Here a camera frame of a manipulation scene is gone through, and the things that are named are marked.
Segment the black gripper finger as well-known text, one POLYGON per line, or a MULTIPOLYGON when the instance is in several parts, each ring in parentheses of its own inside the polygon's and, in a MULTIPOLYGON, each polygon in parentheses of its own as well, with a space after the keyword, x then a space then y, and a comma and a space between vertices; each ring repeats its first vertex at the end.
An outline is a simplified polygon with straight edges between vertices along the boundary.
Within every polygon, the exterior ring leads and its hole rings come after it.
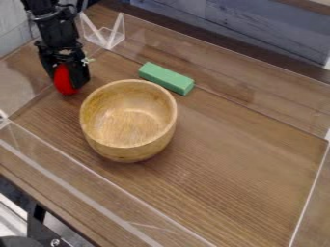
POLYGON ((86 56, 82 52, 76 52, 65 61, 69 74, 69 81, 73 89, 80 89, 90 80, 86 56))
POLYGON ((38 59, 40 59, 42 68, 48 76, 50 77, 50 79, 54 79, 54 68, 56 68, 54 54, 46 49, 38 49, 37 54, 38 54, 38 59))

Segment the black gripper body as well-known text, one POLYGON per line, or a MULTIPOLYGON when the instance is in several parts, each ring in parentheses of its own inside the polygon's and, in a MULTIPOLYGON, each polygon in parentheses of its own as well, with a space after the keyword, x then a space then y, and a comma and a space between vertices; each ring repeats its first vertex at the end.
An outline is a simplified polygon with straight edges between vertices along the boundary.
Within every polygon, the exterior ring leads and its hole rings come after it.
POLYGON ((34 42, 42 63, 77 63, 84 58, 74 23, 76 9, 33 9, 41 39, 34 42))

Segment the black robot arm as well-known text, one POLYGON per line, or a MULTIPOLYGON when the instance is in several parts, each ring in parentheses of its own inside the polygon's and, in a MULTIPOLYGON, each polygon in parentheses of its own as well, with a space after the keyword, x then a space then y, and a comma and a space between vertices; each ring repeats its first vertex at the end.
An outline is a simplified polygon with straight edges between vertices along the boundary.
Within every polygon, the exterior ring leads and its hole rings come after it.
POLYGON ((74 23, 77 9, 58 0, 20 0, 41 39, 34 42, 41 65, 62 95, 73 95, 89 82, 89 66, 74 23))

